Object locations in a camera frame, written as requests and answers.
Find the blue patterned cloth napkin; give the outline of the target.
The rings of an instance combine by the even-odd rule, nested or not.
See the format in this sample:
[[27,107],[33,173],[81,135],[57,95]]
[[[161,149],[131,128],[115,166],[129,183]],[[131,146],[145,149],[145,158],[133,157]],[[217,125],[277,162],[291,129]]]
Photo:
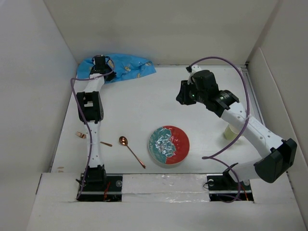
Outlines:
[[[107,54],[111,58],[108,65],[114,69],[116,77],[106,83],[114,83],[130,79],[145,77],[156,73],[153,63],[145,58],[129,54],[111,53]],[[93,58],[84,59],[77,68],[77,78],[87,79],[90,71],[94,67]]]

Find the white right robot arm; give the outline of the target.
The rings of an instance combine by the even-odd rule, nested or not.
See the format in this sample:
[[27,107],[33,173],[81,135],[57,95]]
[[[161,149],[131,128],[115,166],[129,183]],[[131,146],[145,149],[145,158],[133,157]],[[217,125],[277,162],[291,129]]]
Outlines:
[[244,136],[257,150],[260,158],[243,164],[235,164],[232,170],[225,170],[222,183],[232,190],[240,181],[262,179],[273,183],[294,163],[297,143],[284,140],[274,134],[253,117],[229,90],[220,90],[215,76],[209,70],[197,65],[188,66],[188,80],[181,81],[176,100],[182,105],[202,103]]

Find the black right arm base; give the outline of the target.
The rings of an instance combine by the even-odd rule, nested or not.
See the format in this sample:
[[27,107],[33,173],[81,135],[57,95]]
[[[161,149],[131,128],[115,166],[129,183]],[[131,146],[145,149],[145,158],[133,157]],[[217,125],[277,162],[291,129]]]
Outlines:
[[238,181],[231,177],[230,168],[234,166],[235,164],[227,167],[222,173],[206,175],[203,188],[208,190],[211,202],[254,201],[250,180],[240,181],[240,188],[238,188]]

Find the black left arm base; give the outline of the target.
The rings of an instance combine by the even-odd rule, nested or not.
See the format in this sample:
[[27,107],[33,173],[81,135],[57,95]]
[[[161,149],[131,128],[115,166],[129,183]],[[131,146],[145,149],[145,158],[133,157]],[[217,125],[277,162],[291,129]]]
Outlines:
[[80,202],[121,202],[123,175],[107,174],[104,166],[87,167],[81,174],[77,192]]

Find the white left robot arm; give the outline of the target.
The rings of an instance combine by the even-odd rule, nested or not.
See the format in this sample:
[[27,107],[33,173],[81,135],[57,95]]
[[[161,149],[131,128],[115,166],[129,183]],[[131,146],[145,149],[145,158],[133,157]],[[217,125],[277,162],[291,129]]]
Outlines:
[[76,93],[78,115],[87,129],[87,166],[85,174],[104,171],[100,147],[100,127],[104,117],[100,90],[105,82],[115,78],[114,63],[109,56],[96,55],[88,78],[77,78],[87,83],[85,89]]

